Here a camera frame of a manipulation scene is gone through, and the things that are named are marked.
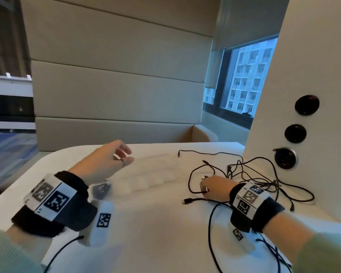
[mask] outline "armrest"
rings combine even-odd
[[[192,143],[199,142],[218,142],[218,137],[211,130],[205,128],[203,125],[195,124],[192,127]]]

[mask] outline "floor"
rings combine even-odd
[[[0,133],[0,186],[38,153],[34,133]]]

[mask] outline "ring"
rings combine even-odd
[[[123,167],[125,167],[126,166],[126,162],[123,159],[119,159],[119,160],[123,162]]]

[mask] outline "brown curtain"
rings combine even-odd
[[[0,4],[0,76],[31,75],[31,62],[20,0],[14,0],[14,11]]]

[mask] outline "window frame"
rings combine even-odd
[[[203,110],[205,112],[211,113],[217,117],[220,117],[224,120],[240,125],[247,129],[251,128],[251,124],[253,123],[254,117],[248,116],[246,115],[246,113],[240,114],[240,113],[228,110],[226,108],[222,108],[221,106],[226,107],[228,104],[227,98],[228,98],[230,90],[232,90],[231,82],[232,82],[233,73],[234,73],[235,68],[239,66],[236,64],[237,56],[239,54],[239,49],[244,46],[251,45],[251,44],[256,44],[256,43],[263,42],[266,40],[276,39],[278,38],[278,36],[279,35],[264,38],[255,42],[250,42],[245,45],[236,46],[231,49],[226,49],[224,51],[224,54],[221,60],[220,72],[218,74],[214,103],[213,104],[203,103]]]

